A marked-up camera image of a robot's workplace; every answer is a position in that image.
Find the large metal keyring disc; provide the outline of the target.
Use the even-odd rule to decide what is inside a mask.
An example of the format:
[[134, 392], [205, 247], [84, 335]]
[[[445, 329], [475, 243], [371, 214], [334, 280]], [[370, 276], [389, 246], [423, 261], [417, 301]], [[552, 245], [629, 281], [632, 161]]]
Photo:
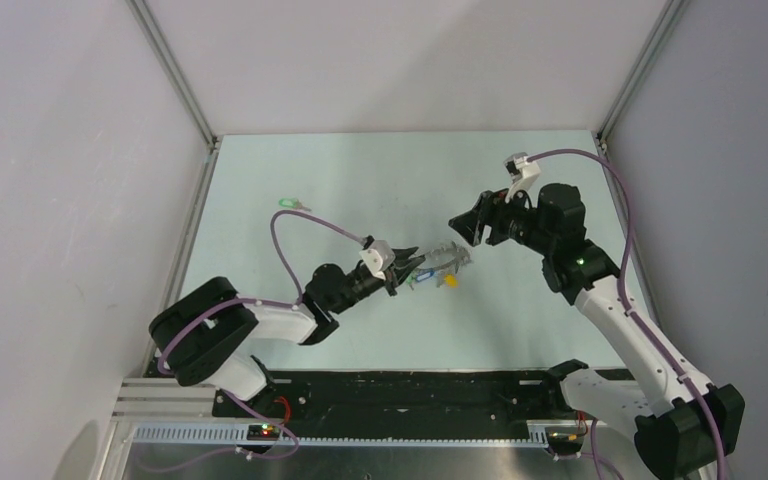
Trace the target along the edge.
[[472, 263], [471, 253], [468, 248], [455, 241], [444, 242], [439, 246], [423, 253], [425, 262], [414, 271], [434, 269], [433, 278], [439, 285], [443, 285], [443, 277], [446, 274], [456, 275], [461, 269]]

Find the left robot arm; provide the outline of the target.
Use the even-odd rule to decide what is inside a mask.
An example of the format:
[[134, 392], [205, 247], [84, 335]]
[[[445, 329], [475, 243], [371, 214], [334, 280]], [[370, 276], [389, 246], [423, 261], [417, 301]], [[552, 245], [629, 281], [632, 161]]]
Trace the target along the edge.
[[320, 265], [297, 303], [242, 298], [228, 278], [214, 277], [151, 321], [157, 369], [182, 387], [224, 390], [250, 415], [264, 416], [275, 406], [276, 390], [263, 362], [243, 353], [245, 341], [319, 344], [338, 328], [336, 315], [378, 291], [396, 295], [424, 261], [415, 247], [392, 249], [373, 240], [350, 271]]

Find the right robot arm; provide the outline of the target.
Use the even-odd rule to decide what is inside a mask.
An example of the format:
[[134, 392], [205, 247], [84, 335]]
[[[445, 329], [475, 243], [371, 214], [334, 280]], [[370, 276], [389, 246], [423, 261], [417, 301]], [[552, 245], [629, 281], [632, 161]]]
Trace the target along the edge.
[[605, 380], [578, 360], [549, 369], [543, 409], [564, 418], [582, 411], [627, 439], [658, 479], [678, 479], [732, 454], [745, 400], [731, 384], [715, 386], [640, 311], [620, 268], [587, 239], [579, 190], [551, 183], [532, 204], [519, 191], [485, 191], [448, 222], [471, 246], [512, 240], [542, 257], [550, 290], [561, 294], [604, 336], [628, 369], [633, 387]]

